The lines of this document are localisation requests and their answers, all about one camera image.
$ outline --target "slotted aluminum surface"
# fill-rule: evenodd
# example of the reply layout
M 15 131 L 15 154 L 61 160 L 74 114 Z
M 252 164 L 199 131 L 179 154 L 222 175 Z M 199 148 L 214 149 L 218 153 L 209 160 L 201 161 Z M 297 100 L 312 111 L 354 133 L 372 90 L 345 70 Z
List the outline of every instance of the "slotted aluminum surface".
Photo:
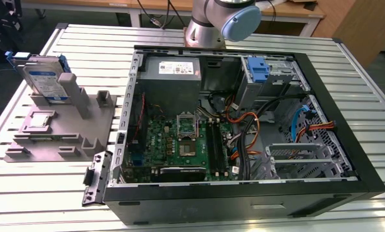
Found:
M 134 45 L 183 45 L 183 32 L 70 25 L 57 29 L 42 55 L 69 58 L 78 84 L 87 93 L 109 90 L 122 95 L 127 83 Z M 301 52 L 309 55 L 321 79 L 340 106 L 365 152 L 385 181 L 385 96 L 356 60 L 332 39 L 254 35 L 232 49 Z M 127 227 L 106 206 L 82 208 L 83 173 L 89 162 L 6 163 L 2 158 L 23 116 L 30 111 L 31 92 L 23 82 L 0 116 L 0 231 L 385 231 L 385 193 L 349 203 L 316 218 L 270 219 L 215 223 Z M 110 142 L 115 141 L 121 108 Z

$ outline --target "label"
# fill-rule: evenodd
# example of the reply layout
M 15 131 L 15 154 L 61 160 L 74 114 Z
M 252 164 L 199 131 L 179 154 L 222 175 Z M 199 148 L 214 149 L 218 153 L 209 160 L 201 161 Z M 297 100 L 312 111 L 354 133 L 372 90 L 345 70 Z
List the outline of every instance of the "label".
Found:
M 234 174 L 238 174 L 238 173 L 240 173 L 240 167 L 233 166 L 232 172 L 233 172 Z
M 309 14 L 309 17 L 310 17 L 310 18 L 324 18 L 324 16 L 322 16 L 322 15 L 318 15 L 318 14 L 317 14 L 317 15 L 316 15 L 316 14 Z
M 129 6 L 127 4 L 122 4 L 122 3 L 110 3 L 110 6 Z
M 41 94 L 50 100 L 62 101 L 69 98 L 62 85 L 58 82 L 58 76 L 54 72 L 30 72 L 31 80 Z
M 50 138 L 50 137 L 41 137 L 41 138 L 30 138 L 30 140 L 32 140 L 32 141 L 53 141 L 53 138 Z
M 238 105 L 236 103 L 232 103 L 232 107 L 234 108 L 234 110 L 238 109 Z
M 159 63 L 159 74 L 183 74 L 194 75 L 193 62 L 171 62 Z

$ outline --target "green circuit board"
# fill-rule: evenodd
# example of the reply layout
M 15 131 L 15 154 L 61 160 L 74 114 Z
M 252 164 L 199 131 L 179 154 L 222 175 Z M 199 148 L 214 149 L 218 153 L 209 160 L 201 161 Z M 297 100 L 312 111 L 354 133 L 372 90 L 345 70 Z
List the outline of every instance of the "green circuit board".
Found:
M 197 138 L 181 140 L 177 136 L 177 119 L 171 120 L 150 120 L 147 130 L 147 142 L 145 154 L 134 154 L 133 159 L 139 159 L 139 167 L 134 168 L 134 176 L 138 183 L 150 182 L 149 167 L 203 167 L 207 169 L 207 181 L 232 180 L 232 174 L 222 173 L 219 176 L 213 175 L 207 154 L 207 137 L 206 137 L 206 121 L 198 123 Z M 193 131 L 194 125 L 182 121 L 179 125 L 181 131 Z M 229 123 L 219 123 L 221 133 L 227 135 L 232 131 Z

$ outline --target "open computer tower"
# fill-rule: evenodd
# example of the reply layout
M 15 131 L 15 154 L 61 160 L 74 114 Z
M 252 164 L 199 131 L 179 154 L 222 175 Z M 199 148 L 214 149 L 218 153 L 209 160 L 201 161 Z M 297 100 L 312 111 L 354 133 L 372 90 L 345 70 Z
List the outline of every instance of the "open computer tower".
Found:
M 83 206 L 126 224 L 312 217 L 385 185 L 306 54 L 135 47 Z

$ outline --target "power supply label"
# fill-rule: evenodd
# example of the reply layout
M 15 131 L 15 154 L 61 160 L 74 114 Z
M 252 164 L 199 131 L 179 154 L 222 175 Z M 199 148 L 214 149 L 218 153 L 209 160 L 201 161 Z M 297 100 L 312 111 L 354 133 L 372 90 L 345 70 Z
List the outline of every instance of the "power supply label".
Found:
M 54 72 L 30 72 L 31 80 L 41 94 L 54 101 L 63 101 L 69 95 L 58 82 L 58 76 Z
M 163 61 L 159 63 L 159 74 L 194 75 L 193 62 Z

